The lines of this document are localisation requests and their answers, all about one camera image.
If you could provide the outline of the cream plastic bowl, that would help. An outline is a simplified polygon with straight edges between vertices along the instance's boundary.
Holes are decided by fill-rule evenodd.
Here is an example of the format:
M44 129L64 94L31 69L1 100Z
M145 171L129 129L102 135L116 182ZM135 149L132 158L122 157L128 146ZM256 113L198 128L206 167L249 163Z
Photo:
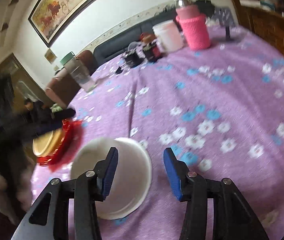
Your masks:
M38 158L53 156L64 136L65 132L60 128L33 139L32 150L34 155Z

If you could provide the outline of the small white foam bowl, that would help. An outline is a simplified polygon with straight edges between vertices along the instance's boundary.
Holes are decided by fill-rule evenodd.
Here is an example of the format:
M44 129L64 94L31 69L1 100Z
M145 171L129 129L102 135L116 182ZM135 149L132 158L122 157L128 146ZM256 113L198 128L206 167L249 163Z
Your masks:
M97 216L115 220L134 212L145 200L152 181L152 163L144 146L130 138L100 137L88 142L73 160L70 178L76 179L105 159L111 147L118 150L118 164L110 194L96 203Z

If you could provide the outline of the red glass plate gold rim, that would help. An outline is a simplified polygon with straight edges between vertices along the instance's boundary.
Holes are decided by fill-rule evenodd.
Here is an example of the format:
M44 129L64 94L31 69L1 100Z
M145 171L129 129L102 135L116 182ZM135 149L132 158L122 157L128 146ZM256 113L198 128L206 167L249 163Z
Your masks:
M32 151L40 166L56 165L70 160L82 141L82 120L64 120L62 128L33 140Z

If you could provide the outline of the seated man in black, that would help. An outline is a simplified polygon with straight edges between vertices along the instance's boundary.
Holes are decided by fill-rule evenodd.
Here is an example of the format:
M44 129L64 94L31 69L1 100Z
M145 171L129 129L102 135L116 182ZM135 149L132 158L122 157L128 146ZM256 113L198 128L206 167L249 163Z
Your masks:
M49 124L53 120L53 113L42 101L32 101L27 98L24 106L30 112L33 122L40 124Z

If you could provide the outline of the clear bottle green lid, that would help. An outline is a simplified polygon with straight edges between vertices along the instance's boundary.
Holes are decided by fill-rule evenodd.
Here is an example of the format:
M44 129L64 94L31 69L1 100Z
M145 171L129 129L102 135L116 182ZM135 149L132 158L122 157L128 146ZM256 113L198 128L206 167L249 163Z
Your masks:
M91 78L88 68L71 51L66 54L60 63L76 81L76 83L87 93L96 87L95 81Z

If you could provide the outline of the purple floral tablecloth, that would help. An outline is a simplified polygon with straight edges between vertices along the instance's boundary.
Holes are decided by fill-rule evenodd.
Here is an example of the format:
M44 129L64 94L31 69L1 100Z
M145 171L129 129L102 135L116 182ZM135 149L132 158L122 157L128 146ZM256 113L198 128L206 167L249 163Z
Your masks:
M222 28L209 33L207 50L183 48L120 75L116 57L95 72L101 85L72 100L82 120L72 154L94 138L130 137L152 160L146 200L126 218L101 221L104 239L179 238L185 205L169 186L167 147L205 178L230 178L269 238L284 236L284 56L242 27L227 44Z

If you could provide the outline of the black binder clip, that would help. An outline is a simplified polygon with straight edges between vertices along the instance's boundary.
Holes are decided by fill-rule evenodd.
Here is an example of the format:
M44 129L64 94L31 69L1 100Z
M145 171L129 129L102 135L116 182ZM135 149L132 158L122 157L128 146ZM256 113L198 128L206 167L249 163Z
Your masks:
M124 66L119 66L119 67L117 68L117 70L115 71L115 74L116 74L116 75L119 75L119 74L121 74L121 73L123 72L123 70L124 70Z

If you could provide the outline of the black round tin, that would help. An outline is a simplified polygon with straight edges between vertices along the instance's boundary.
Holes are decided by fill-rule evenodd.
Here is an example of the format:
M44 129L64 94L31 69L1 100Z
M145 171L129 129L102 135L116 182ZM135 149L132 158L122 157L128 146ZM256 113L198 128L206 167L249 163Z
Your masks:
M123 53L123 59L129 68L135 68L143 62L143 59L139 57L135 50L125 51Z

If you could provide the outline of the black leather sofa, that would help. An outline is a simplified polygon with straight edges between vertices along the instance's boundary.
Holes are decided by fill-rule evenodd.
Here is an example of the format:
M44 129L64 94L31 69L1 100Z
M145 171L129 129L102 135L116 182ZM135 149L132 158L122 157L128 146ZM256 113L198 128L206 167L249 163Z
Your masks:
M168 20L175 21L176 16L177 13L175 8L168 5L163 11L156 13L153 17L122 31L102 44L99 44L93 52L98 65L101 66L122 54L127 50L130 43L140 41L142 34L152 34L154 25Z

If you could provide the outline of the framed horse painting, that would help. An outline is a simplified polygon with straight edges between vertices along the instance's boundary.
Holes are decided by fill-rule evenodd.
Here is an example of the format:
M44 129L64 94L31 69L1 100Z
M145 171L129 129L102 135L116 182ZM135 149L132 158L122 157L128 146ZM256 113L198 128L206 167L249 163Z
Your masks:
M38 0L28 21L48 48L88 5L96 0Z

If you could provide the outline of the black red jar cork lid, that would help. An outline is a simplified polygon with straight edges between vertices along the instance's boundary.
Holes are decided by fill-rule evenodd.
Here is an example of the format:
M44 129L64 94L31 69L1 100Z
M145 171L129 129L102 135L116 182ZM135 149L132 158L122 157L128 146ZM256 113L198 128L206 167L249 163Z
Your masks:
M143 43L142 51L148 62L155 63L162 58L162 52L157 45L157 38L155 35L145 35L141 41Z

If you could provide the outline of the white plastic jar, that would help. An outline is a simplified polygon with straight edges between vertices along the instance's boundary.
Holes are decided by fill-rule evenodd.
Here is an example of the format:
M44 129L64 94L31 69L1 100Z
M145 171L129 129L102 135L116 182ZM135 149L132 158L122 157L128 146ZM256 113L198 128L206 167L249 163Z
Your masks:
M152 29L161 48L163 49L163 52L171 53L183 48L183 39L173 20L156 24Z

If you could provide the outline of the pink knit-sleeved thermos bottle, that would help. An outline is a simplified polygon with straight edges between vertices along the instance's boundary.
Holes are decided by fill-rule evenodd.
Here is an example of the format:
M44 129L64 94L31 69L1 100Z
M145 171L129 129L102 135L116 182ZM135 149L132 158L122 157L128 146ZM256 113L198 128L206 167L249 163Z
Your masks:
M210 37L205 24L206 16L201 14L192 0L174 0L176 21L181 26L186 42L191 50L210 47Z

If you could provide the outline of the black phone stand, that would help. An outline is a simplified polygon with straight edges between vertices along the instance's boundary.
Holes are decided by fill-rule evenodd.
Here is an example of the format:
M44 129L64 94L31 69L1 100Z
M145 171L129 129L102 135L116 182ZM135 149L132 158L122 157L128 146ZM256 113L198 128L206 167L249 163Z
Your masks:
M230 28L235 27L235 22L229 7L215 7L215 11L211 19L218 22L221 27L224 27L227 42L234 41L234 39L230 36Z

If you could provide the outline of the wooden brick-pattern counter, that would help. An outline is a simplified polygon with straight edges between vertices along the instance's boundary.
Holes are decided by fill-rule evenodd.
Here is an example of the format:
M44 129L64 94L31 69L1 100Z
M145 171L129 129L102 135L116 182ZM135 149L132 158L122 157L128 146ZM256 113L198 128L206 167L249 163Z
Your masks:
M276 12L243 7L240 0L232 0L238 22L284 55L284 17Z

